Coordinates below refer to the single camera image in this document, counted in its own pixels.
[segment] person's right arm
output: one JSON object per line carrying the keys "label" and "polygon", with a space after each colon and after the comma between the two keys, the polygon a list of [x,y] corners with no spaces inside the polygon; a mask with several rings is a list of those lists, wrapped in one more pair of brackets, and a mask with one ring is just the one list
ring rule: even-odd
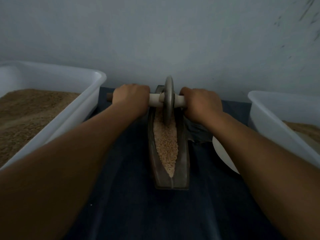
{"label": "person's right arm", "polygon": [[222,112],[218,95],[183,88],[186,117],[223,145],[254,199],[288,239],[320,239],[320,169]]}

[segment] forearm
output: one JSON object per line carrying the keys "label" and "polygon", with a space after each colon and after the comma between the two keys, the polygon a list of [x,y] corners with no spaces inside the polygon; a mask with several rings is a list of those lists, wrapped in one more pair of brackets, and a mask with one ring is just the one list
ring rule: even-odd
{"label": "forearm", "polygon": [[103,155],[137,117],[119,102],[0,173],[0,238],[61,238],[86,202]]}
{"label": "forearm", "polygon": [[203,125],[226,149],[253,197],[282,234],[289,239],[320,236],[317,168],[225,113],[209,114]]}

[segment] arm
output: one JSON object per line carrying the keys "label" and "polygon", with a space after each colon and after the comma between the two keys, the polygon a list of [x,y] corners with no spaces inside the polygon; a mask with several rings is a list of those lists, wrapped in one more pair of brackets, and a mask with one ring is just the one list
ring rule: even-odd
{"label": "arm", "polygon": [[0,238],[60,239],[87,201],[116,138],[148,109],[148,86],[124,85],[113,104],[0,171]]}
{"label": "arm", "polygon": [[320,239],[320,170],[222,112],[214,92],[183,88],[186,116],[223,145],[264,214],[288,239]]}

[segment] person's left arm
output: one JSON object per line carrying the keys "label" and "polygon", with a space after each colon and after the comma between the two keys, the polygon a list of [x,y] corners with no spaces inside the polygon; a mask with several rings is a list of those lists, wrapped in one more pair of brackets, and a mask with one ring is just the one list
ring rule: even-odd
{"label": "person's left arm", "polygon": [[86,203],[117,137],[148,109],[150,88],[123,85],[113,104],[0,170],[0,239],[60,239]]}

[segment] pile of grain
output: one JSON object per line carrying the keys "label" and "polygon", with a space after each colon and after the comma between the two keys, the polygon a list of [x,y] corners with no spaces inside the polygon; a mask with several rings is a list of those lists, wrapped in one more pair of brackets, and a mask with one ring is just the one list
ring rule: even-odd
{"label": "pile of grain", "polygon": [[320,129],[312,124],[292,123],[283,121],[290,129],[303,133],[320,144]]}
{"label": "pile of grain", "polygon": [[0,167],[64,110],[78,93],[23,89],[0,98]]}
{"label": "pile of grain", "polygon": [[172,178],[178,156],[177,128],[174,115],[171,115],[170,124],[166,126],[163,124],[162,108],[157,108],[153,123],[153,133],[160,160]]}

